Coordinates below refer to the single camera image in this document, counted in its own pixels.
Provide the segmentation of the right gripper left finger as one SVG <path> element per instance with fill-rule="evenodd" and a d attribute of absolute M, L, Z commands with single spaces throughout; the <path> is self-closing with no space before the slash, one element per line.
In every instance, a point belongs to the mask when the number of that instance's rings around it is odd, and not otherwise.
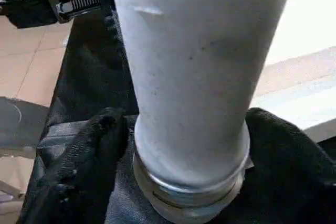
<path fill-rule="evenodd" d="M 128 144 L 120 109 L 105 108 L 74 136 L 26 197 L 19 223 L 104 223 Z"/>

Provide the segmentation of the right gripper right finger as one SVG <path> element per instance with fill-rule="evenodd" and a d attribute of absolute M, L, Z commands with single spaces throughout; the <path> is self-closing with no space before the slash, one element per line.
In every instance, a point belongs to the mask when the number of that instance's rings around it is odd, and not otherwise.
<path fill-rule="evenodd" d="M 335 161 L 296 125 L 252 108 L 243 187 L 213 223 L 335 223 Z"/>

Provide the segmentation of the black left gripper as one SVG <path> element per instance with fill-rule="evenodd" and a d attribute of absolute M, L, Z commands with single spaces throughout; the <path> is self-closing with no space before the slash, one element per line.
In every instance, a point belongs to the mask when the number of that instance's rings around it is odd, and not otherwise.
<path fill-rule="evenodd" d="M 59 0 L 55 4 L 55 16 L 60 23 L 101 8 L 101 0 Z"/>

